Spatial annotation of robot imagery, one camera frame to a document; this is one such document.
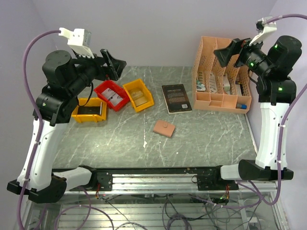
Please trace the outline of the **red bin with cards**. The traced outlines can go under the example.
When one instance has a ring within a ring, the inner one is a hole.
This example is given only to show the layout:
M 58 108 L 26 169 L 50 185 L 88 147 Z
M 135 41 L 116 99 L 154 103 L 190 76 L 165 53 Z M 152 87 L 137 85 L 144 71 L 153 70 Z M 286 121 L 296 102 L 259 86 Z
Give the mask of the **red bin with cards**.
M 104 102 L 106 102 L 108 108 L 118 112 L 121 110 L 130 99 L 123 88 L 115 84 L 112 80 L 106 80 L 96 88 L 94 92 Z

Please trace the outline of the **yellow bin with cards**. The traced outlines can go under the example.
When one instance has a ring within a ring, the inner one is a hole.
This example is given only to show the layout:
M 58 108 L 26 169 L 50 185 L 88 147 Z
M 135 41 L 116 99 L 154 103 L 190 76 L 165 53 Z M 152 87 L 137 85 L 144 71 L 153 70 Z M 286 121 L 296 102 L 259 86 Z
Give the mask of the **yellow bin with cards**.
M 152 94 L 141 79 L 123 84 L 123 89 L 127 93 L 135 112 L 141 112 L 154 105 Z

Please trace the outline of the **pink leather card holder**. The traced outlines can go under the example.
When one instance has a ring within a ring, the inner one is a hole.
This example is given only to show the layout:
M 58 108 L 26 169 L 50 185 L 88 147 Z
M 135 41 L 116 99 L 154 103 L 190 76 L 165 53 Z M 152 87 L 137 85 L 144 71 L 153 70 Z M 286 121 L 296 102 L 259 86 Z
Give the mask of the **pink leather card holder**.
M 158 120 L 153 128 L 154 133 L 168 138 L 172 137 L 174 131 L 175 125 L 163 120 Z

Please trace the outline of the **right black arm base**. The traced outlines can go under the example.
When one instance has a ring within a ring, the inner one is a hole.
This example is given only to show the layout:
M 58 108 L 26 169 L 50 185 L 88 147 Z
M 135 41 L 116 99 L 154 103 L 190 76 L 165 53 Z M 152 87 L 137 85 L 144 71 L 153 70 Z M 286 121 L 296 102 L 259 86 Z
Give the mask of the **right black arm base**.
M 213 190 L 238 190 L 238 185 L 234 180 L 223 180 L 215 175 L 194 175 L 191 181 L 196 184 L 199 191 L 213 191 Z

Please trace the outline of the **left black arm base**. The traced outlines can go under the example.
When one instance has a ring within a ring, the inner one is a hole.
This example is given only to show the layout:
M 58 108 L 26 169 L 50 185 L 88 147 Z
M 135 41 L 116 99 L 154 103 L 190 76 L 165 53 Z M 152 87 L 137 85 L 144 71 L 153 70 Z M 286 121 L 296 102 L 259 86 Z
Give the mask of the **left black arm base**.
M 113 176 L 109 171 L 101 169 L 91 169 L 89 186 L 93 190 L 111 191 L 113 186 Z

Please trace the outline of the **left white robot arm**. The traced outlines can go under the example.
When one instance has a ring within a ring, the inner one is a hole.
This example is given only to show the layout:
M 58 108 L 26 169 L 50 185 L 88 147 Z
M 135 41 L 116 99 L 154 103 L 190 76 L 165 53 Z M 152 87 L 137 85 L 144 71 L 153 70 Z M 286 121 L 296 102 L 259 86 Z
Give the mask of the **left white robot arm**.
M 78 95 L 93 80 L 117 81 L 126 61 L 116 59 L 106 49 L 101 56 L 72 58 L 65 50 L 49 53 L 42 67 L 47 79 L 35 102 L 34 129 L 25 168 L 19 177 L 10 181 L 7 190 L 27 195 L 38 203 L 56 203 L 64 193 L 76 187 L 93 190 L 97 187 L 97 170 L 81 165 L 64 172 L 53 172 L 58 145 L 78 106 Z

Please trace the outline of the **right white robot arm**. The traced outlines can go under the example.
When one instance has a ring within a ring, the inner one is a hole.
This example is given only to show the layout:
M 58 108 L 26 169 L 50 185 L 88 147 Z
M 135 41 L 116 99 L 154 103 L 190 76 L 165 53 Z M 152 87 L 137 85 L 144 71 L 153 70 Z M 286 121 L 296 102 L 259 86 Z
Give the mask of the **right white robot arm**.
M 255 160 L 240 160 L 238 164 L 224 165 L 220 173 L 211 178 L 218 190 L 228 180 L 277 181 L 291 180 L 292 170 L 287 168 L 285 145 L 286 112 L 296 98 L 296 84 L 289 77 L 294 64 L 302 54 L 301 42 L 288 35 L 280 36 L 267 54 L 263 43 L 253 44 L 249 39 L 234 39 L 213 53 L 222 67 L 237 55 L 235 67 L 246 66 L 257 75 L 256 90 L 261 110 L 261 137 Z

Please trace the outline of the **peach file organizer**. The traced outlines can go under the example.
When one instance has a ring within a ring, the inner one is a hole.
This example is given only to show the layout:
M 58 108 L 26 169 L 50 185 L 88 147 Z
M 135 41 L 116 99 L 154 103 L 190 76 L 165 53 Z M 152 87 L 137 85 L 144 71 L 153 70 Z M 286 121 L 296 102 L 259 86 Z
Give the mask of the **peach file organizer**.
M 221 67 L 213 51 L 227 47 L 231 39 L 202 36 L 192 69 L 193 108 L 246 114 L 251 105 L 247 67 L 236 67 L 238 55 Z

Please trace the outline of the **black book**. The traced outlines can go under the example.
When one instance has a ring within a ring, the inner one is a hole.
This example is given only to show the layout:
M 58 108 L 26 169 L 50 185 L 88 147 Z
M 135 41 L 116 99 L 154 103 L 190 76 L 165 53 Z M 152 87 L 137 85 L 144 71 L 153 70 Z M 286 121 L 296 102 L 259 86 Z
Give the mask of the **black book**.
M 183 84 L 162 85 L 162 91 L 169 115 L 192 111 Z

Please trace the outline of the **aluminium frame rail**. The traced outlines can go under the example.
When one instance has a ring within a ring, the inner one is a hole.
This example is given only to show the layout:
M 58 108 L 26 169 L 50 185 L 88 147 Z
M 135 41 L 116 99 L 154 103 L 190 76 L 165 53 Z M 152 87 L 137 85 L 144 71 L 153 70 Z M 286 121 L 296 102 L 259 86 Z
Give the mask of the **aluminium frame rail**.
M 103 194 L 175 194 L 198 193 L 196 184 L 191 181 L 195 174 L 112 174 L 111 191 Z

